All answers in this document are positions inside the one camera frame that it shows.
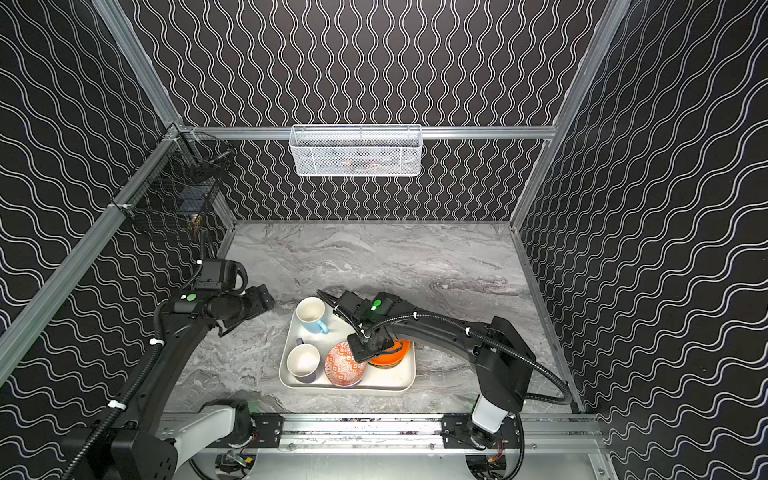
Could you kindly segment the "red rimmed bowl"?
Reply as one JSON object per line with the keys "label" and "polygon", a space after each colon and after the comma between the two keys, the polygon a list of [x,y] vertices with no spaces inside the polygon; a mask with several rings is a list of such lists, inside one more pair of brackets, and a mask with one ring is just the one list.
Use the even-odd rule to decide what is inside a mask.
{"label": "red rimmed bowl", "polygon": [[324,373],[331,385],[341,388],[353,387],[364,377],[366,363],[355,360],[347,341],[335,345],[326,355]]}

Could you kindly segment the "orange plate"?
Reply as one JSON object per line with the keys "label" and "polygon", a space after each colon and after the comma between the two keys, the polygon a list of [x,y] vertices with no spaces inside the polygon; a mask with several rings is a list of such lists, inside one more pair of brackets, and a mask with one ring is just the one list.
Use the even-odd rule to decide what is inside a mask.
{"label": "orange plate", "polygon": [[395,339],[393,346],[377,358],[371,359],[368,363],[376,368],[389,369],[399,365],[409,353],[411,342],[407,340]]}

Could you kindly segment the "light blue ceramic mug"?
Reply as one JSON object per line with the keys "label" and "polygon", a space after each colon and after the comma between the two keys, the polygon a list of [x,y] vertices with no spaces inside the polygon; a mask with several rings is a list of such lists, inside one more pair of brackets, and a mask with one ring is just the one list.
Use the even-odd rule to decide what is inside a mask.
{"label": "light blue ceramic mug", "polygon": [[301,300],[295,310],[300,324],[310,333],[328,334],[327,305],[318,297],[308,297]]}

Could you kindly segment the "purple ceramic mug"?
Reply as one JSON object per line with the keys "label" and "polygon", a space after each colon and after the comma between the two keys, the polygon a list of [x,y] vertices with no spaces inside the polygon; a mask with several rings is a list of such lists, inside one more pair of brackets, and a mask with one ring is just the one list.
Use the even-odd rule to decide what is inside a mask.
{"label": "purple ceramic mug", "polygon": [[295,380],[309,384],[316,380],[321,360],[320,351],[314,345],[298,338],[287,356],[286,368]]}

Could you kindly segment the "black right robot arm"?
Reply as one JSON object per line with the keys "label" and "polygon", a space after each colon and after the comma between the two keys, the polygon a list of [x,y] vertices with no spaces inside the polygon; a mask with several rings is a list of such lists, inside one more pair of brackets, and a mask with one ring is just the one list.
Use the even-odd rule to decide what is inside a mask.
{"label": "black right robot arm", "polygon": [[518,417],[528,400],[552,405],[573,401],[568,383],[536,360],[505,318],[495,316],[489,323],[460,320],[387,292],[371,300],[351,291],[336,297],[319,290],[317,296],[352,327],[347,342],[359,363],[394,352],[399,341],[411,341],[471,365],[479,396],[467,420],[443,429],[446,439],[462,447],[485,450],[499,446],[504,423]]}

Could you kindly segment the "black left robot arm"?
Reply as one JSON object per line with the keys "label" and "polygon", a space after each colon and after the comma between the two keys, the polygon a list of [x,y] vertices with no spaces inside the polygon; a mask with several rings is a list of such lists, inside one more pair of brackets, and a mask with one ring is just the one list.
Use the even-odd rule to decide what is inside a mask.
{"label": "black left robot arm", "polygon": [[139,365],[89,426],[66,435],[65,479],[170,479],[212,443],[250,445],[258,432],[243,400],[212,401],[189,424],[159,434],[168,398],[197,346],[212,329],[232,333],[275,306],[264,284],[252,286],[237,261],[203,258],[178,293],[153,311],[153,334]]}

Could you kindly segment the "cream plastic bin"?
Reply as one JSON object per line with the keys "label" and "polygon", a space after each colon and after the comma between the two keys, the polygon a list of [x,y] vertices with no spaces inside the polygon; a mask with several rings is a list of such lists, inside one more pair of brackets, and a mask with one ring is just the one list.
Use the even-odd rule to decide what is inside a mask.
{"label": "cream plastic bin", "polygon": [[416,376],[413,350],[410,350],[404,359],[392,368],[367,367],[362,380],[350,387],[334,386],[323,371],[319,371],[316,378],[310,383],[303,383],[294,377],[288,369],[288,357],[295,348],[299,347],[298,339],[315,346],[320,354],[326,356],[332,347],[342,340],[346,340],[349,334],[354,333],[353,328],[346,322],[333,313],[329,313],[329,315],[330,331],[327,334],[322,334],[308,331],[299,320],[297,313],[292,313],[279,368],[279,379],[285,387],[297,391],[330,392],[331,394],[356,392],[358,395],[398,395],[412,386]]}

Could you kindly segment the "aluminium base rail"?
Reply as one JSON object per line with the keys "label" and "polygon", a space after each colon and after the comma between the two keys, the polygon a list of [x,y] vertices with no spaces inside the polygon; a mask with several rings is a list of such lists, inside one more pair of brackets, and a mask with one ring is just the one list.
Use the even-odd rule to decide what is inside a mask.
{"label": "aluminium base rail", "polygon": [[244,444],[215,441],[206,451],[251,454],[485,454],[596,453],[602,429],[592,415],[521,414],[505,419],[495,440],[472,440],[467,414],[276,414],[252,415]]}

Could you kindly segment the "aluminium frame corner post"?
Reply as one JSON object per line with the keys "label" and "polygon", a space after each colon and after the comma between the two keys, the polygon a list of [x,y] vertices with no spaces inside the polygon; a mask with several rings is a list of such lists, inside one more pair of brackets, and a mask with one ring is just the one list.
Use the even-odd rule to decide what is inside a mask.
{"label": "aluminium frame corner post", "polygon": [[166,127],[170,125],[180,126],[182,116],[174,106],[167,89],[120,3],[114,0],[94,0],[92,4],[120,52],[129,63],[138,84],[150,100],[157,116]]}

